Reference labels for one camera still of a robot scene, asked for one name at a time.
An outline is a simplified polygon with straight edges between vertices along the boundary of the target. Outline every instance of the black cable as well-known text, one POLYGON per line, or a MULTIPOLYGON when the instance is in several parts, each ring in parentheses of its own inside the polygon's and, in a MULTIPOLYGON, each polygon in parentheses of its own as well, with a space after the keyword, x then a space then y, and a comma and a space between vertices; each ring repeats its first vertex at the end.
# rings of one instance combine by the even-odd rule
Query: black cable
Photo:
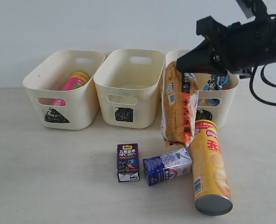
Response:
MULTIPOLYGON (((269 41, 268 41, 268 44, 266 45, 266 48, 262 49, 262 53, 261 55, 263 55, 263 53, 265 53, 266 50, 268 50, 270 44, 272 43, 275 35, 276 35, 276 14, 271 14, 269 15, 270 17, 274 17, 274 20, 275 20, 275 27, 274 27, 274 31, 270 34, 270 37, 269 37, 269 41)), ((258 68, 258 64, 259 64, 259 59, 257 60, 257 63, 255 64, 254 68, 253 68, 253 72, 252 72, 252 75, 251 75, 251 78, 250 78, 250 83, 249 83, 249 88, 250 88, 250 92, 251 94, 253 95, 253 97, 258 100, 259 102, 261 103, 264 103, 264 104, 267 104, 267 105, 270 105, 270 106, 276 106, 276 103, 273 103, 273 102, 269 102, 267 100, 264 100, 264 99, 261 99, 259 96, 257 96, 257 94, 255 93, 254 89, 253 89, 253 82, 254 82, 254 77, 255 77, 255 74, 256 74, 256 71, 257 71, 257 68, 258 68)), ((276 85, 271 83, 270 81, 268 81, 265 76, 264 76, 264 69, 267 65, 264 65, 264 67, 262 68, 261 70, 261 73, 260 73, 260 77, 262 78, 262 81, 269 85, 269 86, 272 86, 272 87, 275 87, 276 88, 276 85)))

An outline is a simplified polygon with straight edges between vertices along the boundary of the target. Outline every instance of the pringles can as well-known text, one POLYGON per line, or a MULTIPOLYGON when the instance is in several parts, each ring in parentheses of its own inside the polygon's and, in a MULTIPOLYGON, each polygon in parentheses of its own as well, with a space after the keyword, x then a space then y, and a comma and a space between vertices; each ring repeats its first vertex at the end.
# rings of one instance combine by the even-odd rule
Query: pringles can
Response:
MULTIPOLYGON (((63 86, 61 91, 78 89, 81 86, 84 86, 85 84, 87 84, 89 80, 90 80, 90 78, 85 73, 79 72, 79 71, 74 72, 72 77, 63 86)), ((64 99, 55 99, 51 105, 52 106, 65 106, 66 104, 67 103, 64 99)))
POLYGON ((215 123, 196 121, 191 154, 196 209, 211 216, 230 212, 233 204, 215 123))

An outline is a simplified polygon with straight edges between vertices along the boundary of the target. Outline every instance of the white plastic basket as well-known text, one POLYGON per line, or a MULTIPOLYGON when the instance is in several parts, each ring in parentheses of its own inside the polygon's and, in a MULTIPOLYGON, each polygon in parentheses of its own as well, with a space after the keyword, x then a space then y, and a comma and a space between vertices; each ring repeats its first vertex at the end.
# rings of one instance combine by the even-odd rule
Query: white plastic basket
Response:
POLYGON ((99 110, 93 75, 104 59, 105 55, 101 52, 64 50, 49 56, 24 78, 23 85, 44 126, 79 130, 92 123, 99 110), (89 82, 74 90, 60 91, 76 71, 87 74, 89 82), (64 99, 66 105, 52 106, 54 99, 64 99), (45 116, 49 110, 62 116, 66 123, 47 122, 45 116))
MULTIPOLYGON (((179 57, 188 53, 189 50, 174 50, 166 54, 166 66, 170 62, 176 61, 179 57)), ((200 99, 219 99, 220 102, 217 106, 198 106, 197 110, 207 110, 211 112, 213 116, 213 122, 220 128, 224 126, 230 106, 235 96, 237 86, 239 84, 238 75, 230 74, 229 88, 228 90, 221 91, 202 91, 207 81, 210 78, 209 74, 195 74, 197 85, 199 87, 200 99)))
POLYGON ((112 52, 94 76, 104 121, 130 128, 151 125, 164 63, 164 54, 154 50, 112 52))

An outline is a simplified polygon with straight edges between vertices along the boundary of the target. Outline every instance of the white wall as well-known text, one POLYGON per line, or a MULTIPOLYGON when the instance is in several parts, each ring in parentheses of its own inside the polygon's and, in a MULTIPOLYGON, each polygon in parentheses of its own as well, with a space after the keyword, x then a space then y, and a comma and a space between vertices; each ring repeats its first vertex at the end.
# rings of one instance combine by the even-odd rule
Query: white wall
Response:
MULTIPOLYGON (((276 13, 276 0, 265 3, 276 13)), ((224 25, 247 21, 235 0, 0 0, 0 88, 22 87, 62 49, 191 49, 202 40, 196 20, 208 15, 224 25)))

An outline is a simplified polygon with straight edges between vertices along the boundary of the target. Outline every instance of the basket handle hole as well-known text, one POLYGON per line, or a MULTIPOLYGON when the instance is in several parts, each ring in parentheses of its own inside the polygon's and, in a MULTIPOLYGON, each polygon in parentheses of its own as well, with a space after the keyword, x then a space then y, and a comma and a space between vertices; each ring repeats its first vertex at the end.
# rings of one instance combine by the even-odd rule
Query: basket handle hole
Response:
POLYGON ((66 106, 67 105, 67 102, 64 99, 40 97, 37 100, 42 105, 49 105, 49 106, 66 106))
POLYGON ((132 56, 132 57, 130 57, 130 62, 133 64, 151 64, 152 59, 150 57, 132 56))
POLYGON ((137 99, 132 96, 116 96, 116 95, 109 95, 108 101, 114 104, 124 104, 124 105, 136 105, 137 99))
POLYGON ((209 106, 214 107, 218 106, 221 103, 220 99, 210 99, 210 98, 199 98, 198 99, 198 106, 209 106))
POLYGON ((95 64, 95 60, 91 58, 84 58, 84 57, 78 57, 75 58, 75 62, 77 64, 88 64, 88 65, 93 65, 95 64))

